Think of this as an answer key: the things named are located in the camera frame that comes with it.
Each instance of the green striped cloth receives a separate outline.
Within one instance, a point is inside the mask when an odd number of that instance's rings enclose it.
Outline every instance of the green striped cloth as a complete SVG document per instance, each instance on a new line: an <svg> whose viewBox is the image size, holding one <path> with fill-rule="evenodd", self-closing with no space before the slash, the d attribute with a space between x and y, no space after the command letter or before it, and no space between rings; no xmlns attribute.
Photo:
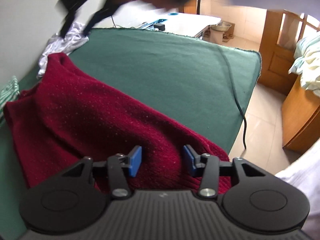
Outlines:
<svg viewBox="0 0 320 240"><path fill-rule="evenodd" d="M0 123L3 121L3 108L6 102L14 101L19 95L18 80L15 76L0 91Z"/></svg>

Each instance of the power cord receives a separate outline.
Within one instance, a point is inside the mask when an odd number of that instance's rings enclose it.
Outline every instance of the power cord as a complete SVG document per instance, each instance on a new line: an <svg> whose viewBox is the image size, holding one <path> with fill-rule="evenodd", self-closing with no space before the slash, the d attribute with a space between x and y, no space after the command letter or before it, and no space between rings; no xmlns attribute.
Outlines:
<svg viewBox="0 0 320 240"><path fill-rule="evenodd" d="M230 62L229 60L227 59L226 55L223 53L223 51L221 50L220 46L218 45L217 46L221 56L223 57L224 61L226 62L226 65L227 65L227 68L228 68L228 72L229 72L229 77L230 77L230 81L231 81L231 89L232 89L232 94L233 94L233 98L235 99L235 102L236 102L236 105L238 107L238 110L242 116L242 119L244 121L244 130L243 130L243 146L244 146L244 149L246 150L247 149L247 145L245 144L245 133L247 131L247 120L244 116L244 112L242 111L241 107L240 107L240 104L239 104L239 101L238 101L238 97L237 97L237 94L236 94L236 89L235 89L235 82L234 82L234 79L233 79L233 76L232 76L232 72L231 72L231 65L230 65Z"/></svg>
<svg viewBox="0 0 320 240"><path fill-rule="evenodd" d="M111 15L111 20L112 20L112 22L113 22L113 27L117 27L117 25L115 24L115 21L113 20L113 15Z"/></svg>

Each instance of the white tile wall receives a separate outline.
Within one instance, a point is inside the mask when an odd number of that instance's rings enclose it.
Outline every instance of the white tile wall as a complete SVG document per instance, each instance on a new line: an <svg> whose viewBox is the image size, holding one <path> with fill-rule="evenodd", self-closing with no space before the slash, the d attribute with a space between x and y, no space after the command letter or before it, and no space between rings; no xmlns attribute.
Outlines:
<svg viewBox="0 0 320 240"><path fill-rule="evenodd" d="M200 6L201 14L236 24L234 35L257 43L261 42L266 12L260 8L232 6L229 0L201 0Z"/></svg>

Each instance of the blue gripper pad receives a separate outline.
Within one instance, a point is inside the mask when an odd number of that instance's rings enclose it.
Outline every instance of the blue gripper pad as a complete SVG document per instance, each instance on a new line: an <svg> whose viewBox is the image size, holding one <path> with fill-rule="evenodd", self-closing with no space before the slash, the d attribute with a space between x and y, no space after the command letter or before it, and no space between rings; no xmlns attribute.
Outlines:
<svg viewBox="0 0 320 240"><path fill-rule="evenodd" d="M142 158L142 147L139 146L136 148L135 152L129 157L129 176L135 177L139 170Z"/></svg>
<svg viewBox="0 0 320 240"><path fill-rule="evenodd" d="M182 150L183 163L187 167L189 174L194 177L196 175L195 158L190 152L188 146L184 146Z"/></svg>

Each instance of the bed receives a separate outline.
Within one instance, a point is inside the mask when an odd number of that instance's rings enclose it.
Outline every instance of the bed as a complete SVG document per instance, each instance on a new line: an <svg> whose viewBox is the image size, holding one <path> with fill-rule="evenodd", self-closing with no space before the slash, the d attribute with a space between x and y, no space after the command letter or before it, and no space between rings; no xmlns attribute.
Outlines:
<svg viewBox="0 0 320 240"><path fill-rule="evenodd" d="M216 44L136 29L94 29L89 42L70 55L84 72L207 137L227 153L242 117L227 66ZM239 103L245 112L260 75L260 54L221 47L228 58ZM36 66L20 90L36 84ZM25 227L18 203L26 190L10 131L0 127L0 235L16 239Z"/></svg>

